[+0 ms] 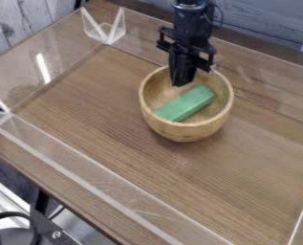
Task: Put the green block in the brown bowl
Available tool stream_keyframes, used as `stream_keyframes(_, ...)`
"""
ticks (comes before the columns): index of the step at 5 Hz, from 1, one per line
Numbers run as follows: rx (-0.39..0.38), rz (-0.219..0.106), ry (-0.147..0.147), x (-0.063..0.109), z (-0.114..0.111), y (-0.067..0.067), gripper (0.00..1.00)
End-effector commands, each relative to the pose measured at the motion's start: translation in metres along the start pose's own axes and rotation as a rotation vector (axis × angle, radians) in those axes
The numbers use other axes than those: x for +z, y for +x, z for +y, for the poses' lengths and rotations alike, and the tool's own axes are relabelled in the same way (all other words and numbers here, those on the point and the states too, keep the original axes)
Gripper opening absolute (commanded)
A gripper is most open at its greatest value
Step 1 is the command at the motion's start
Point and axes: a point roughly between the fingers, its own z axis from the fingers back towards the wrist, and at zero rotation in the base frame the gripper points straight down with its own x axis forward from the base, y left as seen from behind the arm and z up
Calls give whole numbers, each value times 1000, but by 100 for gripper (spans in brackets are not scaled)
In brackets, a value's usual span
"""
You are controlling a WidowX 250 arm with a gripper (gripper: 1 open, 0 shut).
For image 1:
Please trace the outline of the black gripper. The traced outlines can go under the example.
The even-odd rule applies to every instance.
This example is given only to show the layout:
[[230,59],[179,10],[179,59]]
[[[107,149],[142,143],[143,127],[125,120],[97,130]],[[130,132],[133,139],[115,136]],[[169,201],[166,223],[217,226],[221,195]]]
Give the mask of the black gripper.
[[157,46],[169,53],[174,86],[191,83],[197,69],[211,71],[217,54],[217,49],[210,42],[215,27],[215,9],[215,6],[175,6],[173,27],[159,29],[161,37]]

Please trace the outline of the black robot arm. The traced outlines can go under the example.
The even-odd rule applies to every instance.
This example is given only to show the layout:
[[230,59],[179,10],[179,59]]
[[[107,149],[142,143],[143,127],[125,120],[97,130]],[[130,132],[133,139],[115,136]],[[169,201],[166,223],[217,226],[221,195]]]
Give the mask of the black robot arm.
[[173,27],[159,29],[157,47],[169,53],[171,84],[194,81],[198,69],[210,72],[217,49],[210,42],[217,5],[211,0],[175,0]]

